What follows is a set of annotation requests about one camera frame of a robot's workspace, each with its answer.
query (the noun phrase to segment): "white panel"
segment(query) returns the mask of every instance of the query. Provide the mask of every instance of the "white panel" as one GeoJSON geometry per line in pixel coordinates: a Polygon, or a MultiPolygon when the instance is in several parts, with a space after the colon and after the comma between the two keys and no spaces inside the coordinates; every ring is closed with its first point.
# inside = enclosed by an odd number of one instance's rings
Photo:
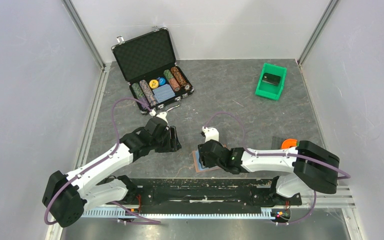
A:
{"type": "Polygon", "coordinates": [[[105,62],[111,46],[166,26],[178,59],[298,58],[329,0],[73,0],[105,62]]]}
{"type": "Polygon", "coordinates": [[[384,1],[341,1],[303,72],[366,236],[384,239],[384,1]]]}
{"type": "Polygon", "coordinates": [[[100,69],[59,0],[0,0],[0,240],[41,240],[49,175],[68,172],[100,69]]]}

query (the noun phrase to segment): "green bin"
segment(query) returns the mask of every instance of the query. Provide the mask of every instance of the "green bin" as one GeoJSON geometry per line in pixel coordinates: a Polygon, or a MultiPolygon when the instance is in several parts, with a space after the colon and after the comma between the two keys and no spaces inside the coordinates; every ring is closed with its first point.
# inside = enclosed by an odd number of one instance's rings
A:
{"type": "Polygon", "coordinates": [[[257,89],[255,90],[255,95],[268,99],[273,99],[276,101],[279,100],[279,98],[281,97],[282,90],[284,89],[286,72],[287,69],[285,67],[264,63],[264,65],[262,66],[261,76],[258,80],[257,89]],[[272,83],[264,81],[263,75],[265,73],[279,76],[279,84],[274,85],[272,83]]]}

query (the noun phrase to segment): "purple cable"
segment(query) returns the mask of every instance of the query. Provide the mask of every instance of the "purple cable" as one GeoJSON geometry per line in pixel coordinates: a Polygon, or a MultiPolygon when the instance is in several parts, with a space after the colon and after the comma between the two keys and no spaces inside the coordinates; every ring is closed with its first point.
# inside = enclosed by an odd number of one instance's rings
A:
{"type": "Polygon", "coordinates": [[[128,212],[129,214],[135,216],[136,218],[138,219],[142,219],[142,220],[145,220],[147,222],[136,222],[136,221],[126,221],[125,223],[126,224],[131,224],[131,225],[158,225],[158,224],[161,224],[160,221],[157,221],[157,220],[152,220],[152,219],[149,219],[149,218],[146,218],[146,217],[143,217],[137,213],[134,213],[132,211],[130,211],[129,209],[127,209],[125,206],[121,205],[120,203],[116,202],[116,201],[112,201],[111,203],[119,206],[120,208],[124,209],[126,212],[128,212]]]}
{"type": "MultiPolygon", "coordinates": [[[[340,173],[342,174],[343,176],[340,176],[338,177],[338,180],[341,180],[341,179],[349,179],[351,178],[351,175],[349,175],[348,173],[346,173],[345,171],[337,168],[337,167],[334,167],[332,165],[329,165],[325,162],[322,162],[320,160],[317,160],[315,158],[312,158],[312,157],[309,157],[309,156],[304,156],[304,155],[301,155],[301,154],[295,154],[295,153],[289,153],[289,154],[286,154],[286,153],[258,153],[258,154],[255,154],[254,152],[250,151],[247,147],[247,143],[246,143],[246,134],[245,134],[245,127],[244,127],[244,124],[242,123],[242,121],[237,117],[235,116],[234,114],[230,113],[230,112],[226,112],[226,111],[218,111],[216,113],[214,113],[214,115],[211,116],[211,118],[205,123],[204,125],[204,128],[207,128],[208,125],[210,124],[210,121],[217,115],[220,115],[220,114],[226,114],[226,115],[229,115],[231,116],[232,118],[234,118],[240,125],[240,127],[242,128],[242,132],[243,132],[243,137],[242,137],[242,147],[243,149],[249,153],[250,155],[252,156],[257,156],[257,157],[287,157],[287,156],[290,156],[290,157],[296,157],[296,158],[300,158],[300,159],[305,159],[307,161],[311,161],[313,163],[316,163],[316,164],[320,164],[328,169],[331,169],[337,173],[340,173]]],[[[297,219],[297,220],[294,220],[292,222],[288,222],[288,223],[278,223],[278,225],[291,225],[291,224],[296,224],[296,223],[299,223],[303,220],[305,220],[306,218],[308,218],[314,211],[314,208],[316,207],[316,198],[317,198],[317,194],[316,194],[316,191],[314,191],[314,201],[312,203],[312,206],[310,208],[310,210],[307,212],[307,214],[303,217],[301,217],[300,219],[297,219]]]]}
{"type": "MultiPolygon", "coordinates": [[[[119,149],[119,146],[120,146],[120,134],[119,134],[119,130],[117,129],[117,124],[116,124],[116,121],[114,120],[114,109],[116,108],[116,105],[124,100],[133,100],[133,101],[136,101],[140,104],[144,104],[142,101],[139,101],[133,97],[123,97],[121,98],[120,100],[114,102],[114,104],[112,105],[112,109],[111,109],[111,121],[112,121],[112,126],[114,127],[114,131],[115,131],[115,136],[116,136],[116,144],[115,144],[115,148],[114,150],[112,150],[112,152],[109,154],[109,155],[113,155],[118,149],[119,149]]],[[[145,106],[146,109],[151,112],[151,109],[148,107],[148,106],[145,106]]],[[[48,215],[49,215],[49,211],[51,210],[51,207],[52,205],[54,204],[55,200],[58,198],[58,196],[66,189],[66,187],[68,187],[72,182],[74,182],[75,180],[79,179],[78,175],[83,175],[85,174],[87,171],[93,169],[94,167],[96,167],[97,165],[101,164],[103,161],[109,159],[109,155],[105,156],[104,158],[102,158],[101,160],[95,162],[94,164],[90,165],[89,167],[85,168],[83,171],[81,171],[79,174],[77,174],[76,176],[74,176],[72,179],[70,179],[67,183],[65,183],[56,193],[55,195],[52,197],[52,199],[49,201],[49,204],[47,205],[46,207],[46,211],[45,211],[45,216],[44,216],[44,221],[47,225],[54,225],[57,223],[57,221],[49,221],[48,220],[48,215]]]]}

